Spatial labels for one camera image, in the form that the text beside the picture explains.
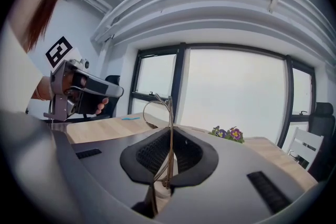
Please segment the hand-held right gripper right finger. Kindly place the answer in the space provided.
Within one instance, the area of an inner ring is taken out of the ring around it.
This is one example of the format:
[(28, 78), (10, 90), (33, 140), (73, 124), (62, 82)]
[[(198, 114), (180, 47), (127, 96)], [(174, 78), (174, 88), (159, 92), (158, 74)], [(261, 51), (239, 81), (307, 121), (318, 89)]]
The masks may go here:
[[(324, 189), (318, 183), (304, 190), (281, 168), (244, 144), (184, 128), (184, 132), (211, 145), (218, 165), (197, 186), (176, 188), (157, 223), (295, 223)], [(263, 172), (290, 204), (273, 214), (248, 175)]]

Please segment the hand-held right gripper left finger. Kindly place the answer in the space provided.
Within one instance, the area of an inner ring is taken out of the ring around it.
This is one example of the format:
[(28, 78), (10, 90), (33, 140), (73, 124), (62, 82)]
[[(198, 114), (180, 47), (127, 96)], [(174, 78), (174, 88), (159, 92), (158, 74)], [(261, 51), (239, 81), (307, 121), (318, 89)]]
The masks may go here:
[(149, 218), (142, 210), (151, 201), (148, 185), (133, 182), (120, 165), (122, 151), (156, 131), (105, 141), (70, 144), (65, 133), (54, 131), (56, 180), (65, 189), (53, 201), (58, 223), (171, 223), (161, 211)]

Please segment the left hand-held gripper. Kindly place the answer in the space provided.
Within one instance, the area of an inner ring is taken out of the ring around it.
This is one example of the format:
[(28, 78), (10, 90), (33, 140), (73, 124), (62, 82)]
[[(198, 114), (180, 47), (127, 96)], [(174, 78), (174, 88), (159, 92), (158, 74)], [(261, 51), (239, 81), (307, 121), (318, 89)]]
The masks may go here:
[(49, 112), (44, 116), (66, 121), (73, 114), (95, 114), (105, 97), (122, 97), (123, 87), (89, 74), (89, 61), (62, 36), (45, 53), (53, 93)]

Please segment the person's left hand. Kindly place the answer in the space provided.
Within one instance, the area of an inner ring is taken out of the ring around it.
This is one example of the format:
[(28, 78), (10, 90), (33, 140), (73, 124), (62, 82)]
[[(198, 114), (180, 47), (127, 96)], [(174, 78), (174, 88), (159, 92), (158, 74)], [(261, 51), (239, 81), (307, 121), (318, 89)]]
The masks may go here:
[(109, 103), (109, 98), (104, 98), (102, 101), (97, 105), (97, 110), (95, 112), (96, 115), (100, 114), (104, 107)]

